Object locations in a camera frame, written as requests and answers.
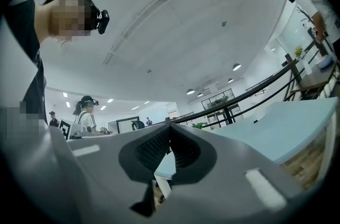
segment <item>black mesh grille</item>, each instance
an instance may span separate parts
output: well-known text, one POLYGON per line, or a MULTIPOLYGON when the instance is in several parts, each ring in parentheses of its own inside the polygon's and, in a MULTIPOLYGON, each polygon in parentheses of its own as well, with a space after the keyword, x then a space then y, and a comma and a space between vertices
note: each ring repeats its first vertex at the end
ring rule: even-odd
POLYGON ((170 145, 176 159, 176 170, 194 163, 201 153, 196 142, 174 130, 171 133, 170 145))
POLYGON ((140 145, 135 153, 137 159, 153 173, 169 149, 169 129, 140 145))

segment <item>man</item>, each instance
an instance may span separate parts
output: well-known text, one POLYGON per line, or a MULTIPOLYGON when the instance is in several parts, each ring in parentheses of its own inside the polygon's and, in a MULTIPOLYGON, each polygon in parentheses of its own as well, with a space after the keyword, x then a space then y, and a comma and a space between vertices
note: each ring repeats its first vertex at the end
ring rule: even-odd
POLYGON ((51 121, 49 122, 49 125, 50 125, 50 126, 59 127, 59 121, 58 121, 58 119, 55 117, 55 112, 50 111, 49 114, 51 115, 51 121))
POLYGON ((40 45, 51 37, 64 42, 73 36, 90 35, 91 30, 99 27, 98 11, 92 0, 46 0, 43 5, 36 5, 34 0, 11 0, 5 9, 8 26, 38 69, 20 103, 21 112, 30 114, 31 119, 47 123, 40 45))
POLYGON ((335 54, 340 58, 340 22, 331 4, 327 0, 290 0, 294 1, 312 18, 317 40, 321 43, 326 32, 327 40, 333 44, 335 54))
POLYGON ((152 125, 152 121, 149 119, 149 117, 147 117, 147 125, 148 126, 152 125))

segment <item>white label strip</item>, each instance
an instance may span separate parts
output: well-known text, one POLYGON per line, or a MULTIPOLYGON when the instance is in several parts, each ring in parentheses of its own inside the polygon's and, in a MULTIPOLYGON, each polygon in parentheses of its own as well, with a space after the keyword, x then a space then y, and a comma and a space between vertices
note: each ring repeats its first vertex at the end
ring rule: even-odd
POLYGON ((77 150, 73 150, 72 153, 74 156, 82 156, 90 153, 94 153, 100 150, 100 147, 98 145, 92 145, 90 147, 85 147, 77 150))
POLYGON ((286 199, 273 187, 258 169, 248 170, 246 179, 259 200, 270 210, 278 211, 287 205, 286 199))

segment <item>white table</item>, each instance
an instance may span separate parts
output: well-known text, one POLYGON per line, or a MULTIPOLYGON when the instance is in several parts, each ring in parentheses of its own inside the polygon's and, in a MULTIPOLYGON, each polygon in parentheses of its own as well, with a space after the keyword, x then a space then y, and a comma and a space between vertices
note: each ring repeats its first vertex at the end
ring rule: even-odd
MULTIPOLYGON (((337 98, 275 102, 267 108, 266 116, 257 123, 254 123, 257 117, 253 114, 211 132, 244 142, 280 165, 304 149, 331 121, 318 175, 320 180, 324 178, 333 154, 337 103, 337 98)), ((171 192, 167 179, 171 179, 175 173, 175 158, 171 152, 155 172, 156 181, 165 198, 171 192)))

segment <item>wooden floor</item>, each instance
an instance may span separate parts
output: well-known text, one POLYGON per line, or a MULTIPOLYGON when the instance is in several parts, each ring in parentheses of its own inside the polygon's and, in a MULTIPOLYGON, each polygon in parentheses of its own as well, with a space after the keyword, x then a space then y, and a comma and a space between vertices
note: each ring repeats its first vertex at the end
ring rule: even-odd
MULTIPOLYGON (((340 99, 340 85, 336 85, 332 96, 340 99)), ((340 133, 340 104, 337 108, 337 133, 340 133)), ((319 135, 302 151, 289 161, 283 163, 281 167, 290 173, 304 189, 312 187, 317 179, 318 172, 324 156, 326 131, 322 130, 319 135)), ((335 140, 334 153, 339 148, 340 137, 335 140)), ((159 200, 162 193, 156 183, 154 184, 154 197, 156 207, 160 205, 159 200)))

